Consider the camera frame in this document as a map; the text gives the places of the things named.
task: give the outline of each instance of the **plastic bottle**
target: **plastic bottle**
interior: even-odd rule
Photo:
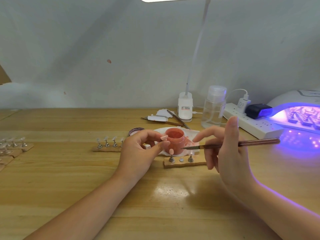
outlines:
[[[207,99],[204,102],[201,125],[203,128],[212,125],[220,126],[223,111],[226,106],[227,89],[222,86],[210,86]]]

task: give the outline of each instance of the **left hand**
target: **left hand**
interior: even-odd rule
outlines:
[[[148,171],[154,158],[170,144],[170,141],[162,141],[162,136],[154,130],[144,129],[126,138],[115,174],[138,182]]]

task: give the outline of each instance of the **desk lamp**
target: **desk lamp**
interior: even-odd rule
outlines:
[[[177,1],[177,0],[142,0],[146,3],[154,3],[154,2],[164,2],[164,1]],[[202,24],[201,24],[201,30],[198,36],[198,40],[195,46],[195,50],[193,53],[192,57],[192,63],[190,66],[189,74],[188,74],[188,79],[186,82],[186,91],[181,92],[179,94],[178,98],[178,116],[179,118],[184,121],[184,122],[191,122],[192,121],[192,108],[193,108],[193,99],[192,99],[192,94],[189,92],[189,84],[192,76],[192,69],[194,67],[194,64],[196,62],[197,58],[197,53],[201,41],[201,37],[203,34],[203,31],[205,29],[205,24],[206,24],[206,18],[207,18],[207,13],[208,13],[208,7],[210,4],[211,0],[206,0],[205,1],[205,6],[204,6],[204,12],[203,12],[203,18],[202,18]]]

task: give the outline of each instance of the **right hand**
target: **right hand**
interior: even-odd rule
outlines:
[[[199,142],[205,137],[215,136],[207,140],[207,144],[223,141],[220,149],[205,149],[204,156],[209,170],[216,168],[225,186],[232,192],[245,190],[255,182],[248,159],[247,147],[238,147],[239,138],[238,117],[231,117],[226,128],[211,126],[199,132],[193,142]]]

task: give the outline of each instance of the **label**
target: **label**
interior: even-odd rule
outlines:
[[[221,118],[223,116],[223,112],[224,112],[224,108],[226,107],[226,105],[222,105],[220,108],[220,113],[219,113],[219,118]]]

